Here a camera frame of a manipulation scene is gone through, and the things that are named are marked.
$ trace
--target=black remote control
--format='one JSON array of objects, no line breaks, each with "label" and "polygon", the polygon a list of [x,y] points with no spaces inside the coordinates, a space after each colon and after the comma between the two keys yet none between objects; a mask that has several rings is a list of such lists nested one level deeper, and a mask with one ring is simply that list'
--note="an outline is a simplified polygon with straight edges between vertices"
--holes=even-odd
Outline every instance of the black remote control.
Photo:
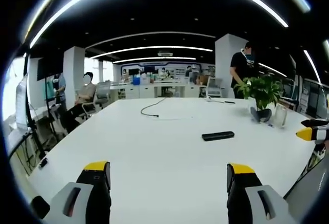
[{"label": "black remote control", "polygon": [[202,139],[204,141],[221,140],[221,139],[233,138],[233,137],[234,137],[234,132],[202,134]]}]

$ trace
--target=gray chair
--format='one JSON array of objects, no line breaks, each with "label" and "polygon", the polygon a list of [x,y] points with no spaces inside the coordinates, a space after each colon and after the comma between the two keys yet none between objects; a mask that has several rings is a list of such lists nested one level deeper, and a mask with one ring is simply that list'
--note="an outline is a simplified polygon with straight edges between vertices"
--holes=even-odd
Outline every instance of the gray chair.
[{"label": "gray chair", "polygon": [[222,79],[217,78],[208,78],[207,88],[206,88],[206,96],[207,97],[223,97],[221,87]]},{"label": "gray chair", "polygon": [[105,104],[110,102],[110,85],[110,82],[101,82],[97,84],[93,102],[87,102],[82,104],[84,114],[81,114],[79,116],[80,118],[90,118],[93,114],[102,110]]}]

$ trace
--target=seated man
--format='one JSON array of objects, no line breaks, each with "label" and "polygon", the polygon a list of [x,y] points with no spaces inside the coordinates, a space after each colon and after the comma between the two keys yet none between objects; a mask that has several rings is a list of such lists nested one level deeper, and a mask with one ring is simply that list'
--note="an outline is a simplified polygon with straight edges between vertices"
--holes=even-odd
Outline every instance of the seated man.
[{"label": "seated man", "polygon": [[[83,82],[85,85],[81,88],[78,93],[78,98],[75,101],[75,105],[73,108],[68,110],[61,117],[61,123],[64,128],[66,128],[67,132],[72,132],[76,127],[80,125],[78,121],[76,121],[76,117],[84,113],[82,104],[87,102],[93,102],[94,95],[96,92],[96,85],[92,84],[93,79],[92,72],[86,72],[83,76]],[[90,110],[90,106],[85,106],[86,110]]]}]

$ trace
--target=green leaves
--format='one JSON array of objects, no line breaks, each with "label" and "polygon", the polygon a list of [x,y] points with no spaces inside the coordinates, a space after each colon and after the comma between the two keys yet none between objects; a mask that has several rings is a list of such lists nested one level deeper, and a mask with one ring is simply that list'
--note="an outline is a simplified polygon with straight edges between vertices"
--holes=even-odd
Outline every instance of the green leaves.
[{"label": "green leaves", "polygon": [[243,92],[245,99],[253,97],[259,109],[265,109],[270,103],[276,106],[280,98],[280,82],[271,76],[261,78],[244,78],[242,84],[236,84],[234,88]]}]

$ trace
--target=potted plant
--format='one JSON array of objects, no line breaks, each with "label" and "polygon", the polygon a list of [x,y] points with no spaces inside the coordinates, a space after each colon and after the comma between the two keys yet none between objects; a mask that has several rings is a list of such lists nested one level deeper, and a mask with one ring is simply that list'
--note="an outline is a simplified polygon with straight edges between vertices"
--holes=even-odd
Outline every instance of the potted plant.
[{"label": "potted plant", "polygon": [[244,78],[243,83],[236,84],[234,88],[238,88],[238,91],[243,92],[245,99],[254,98],[257,105],[257,111],[259,116],[269,116],[271,112],[264,112],[270,103],[274,103],[276,106],[280,98],[280,82],[275,81],[270,75],[258,77],[258,78]]}]

